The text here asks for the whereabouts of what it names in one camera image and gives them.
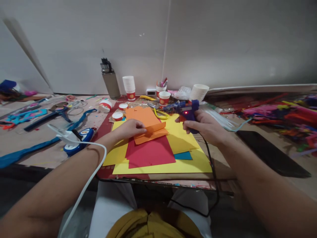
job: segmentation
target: yellow paper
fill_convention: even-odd
[[[173,154],[183,153],[192,149],[198,149],[199,145],[192,133],[186,134],[183,123],[176,123],[178,114],[173,114],[166,120],[165,129],[169,132],[166,136]]]
[[[116,174],[178,174],[178,173],[212,173],[209,159],[201,148],[190,151],[193,160],[176,160],[176,163],[154,165],[129,169],[129,161],[116,164]]]
[[[125,121],[115,122],[112,126],[112,130],[118,128]],[[118,163],[123,163],[125,159],[125,153],[128,148],[128,140],[122,140],[118,142],[113,149],[107,154],[105,161],[102,166],[114,165]]]

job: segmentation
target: hand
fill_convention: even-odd
[[[205,138],[207,142],[214,146],[219,146],[231,138],[229,132],[227,132],[211,115],[202,110],[195,111],[197,121],[185,121],[183,122],[183,129],[189,134],[189,128],[199,131],[199,133]]]
[[[117,129],[112,131],[112,133],[116,136],[117,140],[129,139],[138,134],[146,133],[145,126],[142,122],[129,119]]]

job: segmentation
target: paper cup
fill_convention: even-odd
[[[165,91],[166,88],[167,88],[167,86],[165,86],[165,87],[156,86],[156,97],[157,97],[157,99],[159,99],[159,93]]]
[[[199,100],[200,102],[205,98],[209,87],[203,84],[195,84],[189,96],[189,101]]]
[[[169,101],[169,97],[171,96],[170,92],[162,91],[159,93],[159,104],[161,106],[166,106]]]
[[[98,109],[102,112],[108,113],[112,108],[112,103],[109,100],[101,100]]]
[[[133,76],[124,76],[122,77],[123,85],[126,91],[135,90],[134,77]]]
[[[134,101],[135,100],[135,89],[131,90],[131,91],[126,91],[126,95],[127,95],[129,101]]]
[[[128,107],[129,107],[129,105],[127,103],[119,104],[119,109],[121,111],[125,111]]]
[[[112,114],[112,118],[115,120],[115,121],[121,121],[123,119],[123,113],[122,112],[114,112]]]

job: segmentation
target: floor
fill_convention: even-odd
[[[0,218],[27,193],[35,183],[21,180],[0,178]],[[168,203],[168,198],[172,196],[171,188],[133,184],[133,191],[138,206],[150,206],[153,203]],[[209,198],[209,205],[216,199],[214,192],[206,193]],[[87,191],[80,202],[68,228],[65,237],[86,238],[89,234],[90,222],[94,209],[96,192]],[[65,213],[62,225],[70,213],[70,209]],[[211,215],[211,231],[214,238],[218,237],[270,237],[261,223],[251,216],[237,212],[232,208],[232,198],[222,194],[219,204],[214,208]]]

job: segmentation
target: yellow shirt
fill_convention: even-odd
[[[183,212],[160,208],[148,214],[144,209],[121,217],[106,238],[193,237],[202,238],[195,223]]]

